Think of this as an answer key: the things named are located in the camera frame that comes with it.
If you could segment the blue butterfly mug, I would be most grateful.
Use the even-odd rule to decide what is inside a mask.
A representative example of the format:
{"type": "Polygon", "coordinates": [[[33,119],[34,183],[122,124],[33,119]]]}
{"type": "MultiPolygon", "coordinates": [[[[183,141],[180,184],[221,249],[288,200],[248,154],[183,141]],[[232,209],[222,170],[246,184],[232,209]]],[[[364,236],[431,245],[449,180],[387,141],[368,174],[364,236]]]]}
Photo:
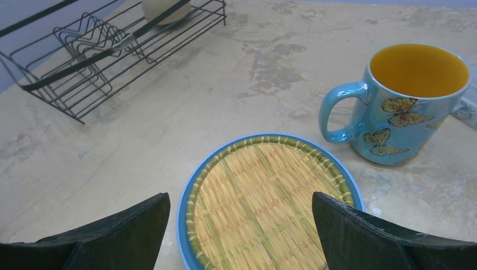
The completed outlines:
{"type": "Polygon", "coordinates": [[[401,165],[425,146],[471,86],[469,65],[456,53],[423,43],[394,44],[377,51],[360,81],[325,95],[319,129],[329,143],[349,143],[366,160],[401,165]],[[333,107],[356,102],[344,128],[330,131],[333,107]]]}

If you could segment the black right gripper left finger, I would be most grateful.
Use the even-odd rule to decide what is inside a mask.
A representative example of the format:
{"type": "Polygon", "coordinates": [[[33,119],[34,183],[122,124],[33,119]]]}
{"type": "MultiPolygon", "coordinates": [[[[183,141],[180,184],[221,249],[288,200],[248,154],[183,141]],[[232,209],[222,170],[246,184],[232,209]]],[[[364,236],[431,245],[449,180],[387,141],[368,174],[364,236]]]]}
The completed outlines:
{"type": "Polygon", "coordinates": [[[168,193],[36,242],[1,244],[1,269],[153,269],[170,214],[168,193]]]}

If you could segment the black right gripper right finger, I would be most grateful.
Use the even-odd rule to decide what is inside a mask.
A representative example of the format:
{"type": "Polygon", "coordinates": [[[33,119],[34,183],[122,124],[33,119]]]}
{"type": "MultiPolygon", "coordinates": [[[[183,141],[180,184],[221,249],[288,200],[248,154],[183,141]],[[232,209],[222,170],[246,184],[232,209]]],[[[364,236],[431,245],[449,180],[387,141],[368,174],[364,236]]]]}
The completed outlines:
{"type": "Polygon", "coordinates": [[[476,269],[476,243],[418,232],[314,192],[329,269],[476,269]]]}

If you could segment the white ceramic bowl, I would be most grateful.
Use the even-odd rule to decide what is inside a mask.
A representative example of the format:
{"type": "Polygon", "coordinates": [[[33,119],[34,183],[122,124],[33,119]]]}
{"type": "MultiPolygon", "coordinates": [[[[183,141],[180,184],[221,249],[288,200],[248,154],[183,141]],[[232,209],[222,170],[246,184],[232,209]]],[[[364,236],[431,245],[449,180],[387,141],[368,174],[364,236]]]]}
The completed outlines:
{"type": "MultiPolygon", "coordinates": [[[[164,13],[167,9],[175,5],[179,0],[144,0],[142,1],[142,11],[146,21],[150,22],[155,17],[164,13]]],[[[158,25],[168,25],[184,18],[191,11],[190,2],[184,4],[181,8],[169,15],[158,25]]]]}

